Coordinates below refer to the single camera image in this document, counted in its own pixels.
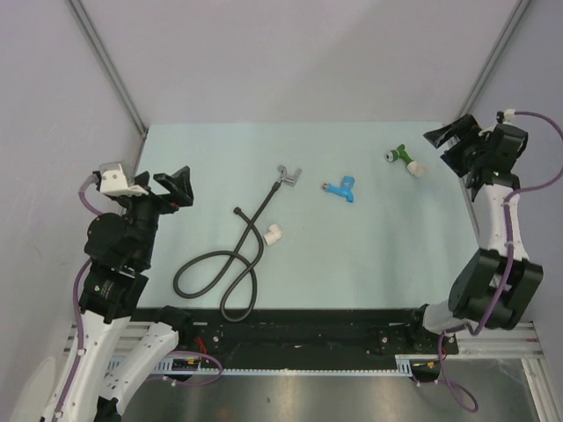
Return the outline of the chrome metal faucet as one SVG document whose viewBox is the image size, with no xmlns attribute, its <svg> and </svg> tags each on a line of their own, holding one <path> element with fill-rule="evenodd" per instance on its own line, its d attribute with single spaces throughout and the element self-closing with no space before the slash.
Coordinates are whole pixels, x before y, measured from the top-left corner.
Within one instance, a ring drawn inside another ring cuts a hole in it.
<svg viewBox="0 0 563 422">
<path fill-rule="evenodd" d="M 297 168 L 294 173 L 289 174 L 287 168 L 284 165 L 279 165 L 277 170 L 280 173 L 278 182 L 287 186 L 295 186 L 302 173 L 302 169 Z"/>
</svg>

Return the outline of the blue plastic faucet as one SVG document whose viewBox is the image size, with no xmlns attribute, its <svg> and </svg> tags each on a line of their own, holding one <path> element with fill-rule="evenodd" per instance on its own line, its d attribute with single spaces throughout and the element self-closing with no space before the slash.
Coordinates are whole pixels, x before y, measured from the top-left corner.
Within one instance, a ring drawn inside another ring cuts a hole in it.
<svg viewBox="0 0 563 422">
<path fill-rule="evenodd" d="M 344 198 L 348 203 L 353 203 L 355 201 L 353 193 L 354 185 L 354 177 L 344 176 L 337 186 L 330 183 L 324 183 L 322 185 L 322 189 L 327 193 L 332 193 L 341 198 Z"/>
</svg>

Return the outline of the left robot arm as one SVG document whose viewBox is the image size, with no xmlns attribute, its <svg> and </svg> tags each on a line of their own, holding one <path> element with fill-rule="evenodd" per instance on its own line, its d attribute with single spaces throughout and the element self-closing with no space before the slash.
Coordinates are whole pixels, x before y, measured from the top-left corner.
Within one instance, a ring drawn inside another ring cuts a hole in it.
<svg viewBox="0 0 563 422">
<path fill-rule="evenodd" d="M 102 164 L 78 196 L 95 217 L 84 246 L 88 260 L 73 286 L 77 332 L 39 419 L 119 421 L 155 366 L 194 341 L 190 315 L 166 306 L 125 360 L 109 367 L 148 283 L 160 217 L 194 203 L 190 169 L 130 177 L 119 162 Z"/>
</svg>

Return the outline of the green faucet with white elbow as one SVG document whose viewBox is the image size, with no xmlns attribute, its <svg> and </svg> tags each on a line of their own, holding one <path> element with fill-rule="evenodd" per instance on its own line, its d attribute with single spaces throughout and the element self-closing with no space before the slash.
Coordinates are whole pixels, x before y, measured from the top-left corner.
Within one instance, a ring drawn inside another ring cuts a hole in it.
<svg viewBox="0 0 563 422">
<path fill-rule="evenodd" d="M 397 148 L 386 151 L 384 158 L 388 163 L 402 161 L 406 166 L 406 170 L 415 178 L 422 178 L 428 169 L 425 164 L 417 162 L 410 157 L 406 152 L 406 146 L 404 144 L 400 144 Z"/>
</svg>

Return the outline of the white pipe elbow fitting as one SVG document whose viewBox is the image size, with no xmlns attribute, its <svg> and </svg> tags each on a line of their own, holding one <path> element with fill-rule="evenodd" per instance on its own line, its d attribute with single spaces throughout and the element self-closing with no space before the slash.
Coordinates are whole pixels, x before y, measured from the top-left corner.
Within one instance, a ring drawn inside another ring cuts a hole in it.
<svg viewBox="0 0 563 422">
<path fill-rule="evenodd" d="M 282 228 L 276 223 L 271 224 L 264 233 L 263 238 L 267 246 L 272 246 L 282 238 Z"/>
</svg>

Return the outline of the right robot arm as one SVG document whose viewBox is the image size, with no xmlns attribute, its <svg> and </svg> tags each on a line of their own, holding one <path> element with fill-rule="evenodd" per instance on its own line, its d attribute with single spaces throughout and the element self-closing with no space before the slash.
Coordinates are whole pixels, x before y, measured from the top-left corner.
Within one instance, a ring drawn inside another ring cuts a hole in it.
<svg viewBox="0 0 563 422">
<path fill-rule="evenodd" d="M 424 134 L 436 149 L 456 140 L 442 160 L 464 180 L 478 249 L 454 280 L 449 297 L 423 306 L 420 322 L 407 328 L 406 343 L 417 353 L 434 346 L 439 334 L 514 329 L 543 279 L 543 268 L 531 262 L 519 228 L 521 184 L 513 168 L 529 135 L 513 125 L 516 114 L 514 109 L 499 112 L 487 129 L 466 114 Z"/>
</svg>

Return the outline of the right aluminium frame post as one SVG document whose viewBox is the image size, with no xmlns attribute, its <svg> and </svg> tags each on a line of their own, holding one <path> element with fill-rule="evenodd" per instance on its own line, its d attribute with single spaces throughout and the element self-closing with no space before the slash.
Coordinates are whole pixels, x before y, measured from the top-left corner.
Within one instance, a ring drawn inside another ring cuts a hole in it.
<svg viewBox="0 0 563 422">
<path fill-rule="evenodd" d="M 531 34 L 539 1 L 518 1 L 503 25 L 470 88 L 454 109 L 441 119 L 449 123 L 466 113 L 479 122 L 490 122 L 496 112 L 514 108 L 523 92 L 517 85 L 526 80 L 524 72 L 531 69 Z"/>
</svg>

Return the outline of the aluminium frame post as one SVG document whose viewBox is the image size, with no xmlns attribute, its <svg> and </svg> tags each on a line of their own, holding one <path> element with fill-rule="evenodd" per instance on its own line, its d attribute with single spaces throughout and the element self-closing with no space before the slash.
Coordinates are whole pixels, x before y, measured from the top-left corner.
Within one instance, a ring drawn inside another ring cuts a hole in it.
<svg viewBox="0 0 563 422">
<path fill-rule="evenodd" d="M 531 34 L 539 1 L 518 1 L 503 25 L 470 88 L 454 109 L 441 119 L 449 123 L 466 113 L 479 122 L 490 122 L 496 112 L 514 108 L 523 92 L 517 85 L 526 80 L 524 72 L 531 69 Z"/>
<path fill-rule="evenodd" d="M 122 79 L 119 70 L 115 66 L 111 55 L 109 54 L 105 42 L 99 35 L 94 21 L 92 20 L 89 12 L 86 10 L 83 1 L 79 0 L 65 0 L 70 14 L 75 19 L 77 26 L 84 36 L 86 43 L 90 47 L 94 57 L 99 63 L 102 72 L 106 76 L 110 87 L 121 103 L 126 115 L 131 121 L 135 131 L 140 138 L 144 141 L 148 133 L 148 127 L 143 122 L 143 118 L 139 113 L 135 102 Z"/>
</svg>

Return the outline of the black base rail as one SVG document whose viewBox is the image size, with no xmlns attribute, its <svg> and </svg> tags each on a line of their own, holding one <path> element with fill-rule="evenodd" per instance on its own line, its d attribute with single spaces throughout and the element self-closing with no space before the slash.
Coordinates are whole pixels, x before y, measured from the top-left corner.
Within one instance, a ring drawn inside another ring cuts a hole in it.
<svg viewBox="0 0 563 422">
<path fill-rule="evenodd" d="M 358 346 L 378 355 L 423 355 L 439 347 L 417 309 L 256 309 L 238 323 L 215 309 L 188 313 L 201 350 L 213 353 L 236 346 Z"/>
</svg>

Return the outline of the left aluminium frame post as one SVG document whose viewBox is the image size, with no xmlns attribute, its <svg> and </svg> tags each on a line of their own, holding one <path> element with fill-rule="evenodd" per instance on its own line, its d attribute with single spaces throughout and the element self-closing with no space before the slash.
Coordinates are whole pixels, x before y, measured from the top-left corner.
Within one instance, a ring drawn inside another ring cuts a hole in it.
<svg viewBox="0 0 563 422">
<path fill-rule="evenodd" d="M 148 133 L 148 127 L 143 122 L 143 118 L 139 113 L 135 102 L 122 79 L 119 70 L 115 66 L 111 55 L 109 54 L 105 42 L 99 35 L 94 21 L 92 20 L 89 12 L 86 10 L 83 1 L 79 0 L 65 0 L 70 14 L 75 19 L 77 26 L 84 36 L 86 43 L 90 47 L 94 57 L 99 63 L 102 72 L 106 76 L 110 87 L 121 103 L 126 115 L 131 121 L 135 131 L 140 138 L 144 141 Z"/>
</svg>

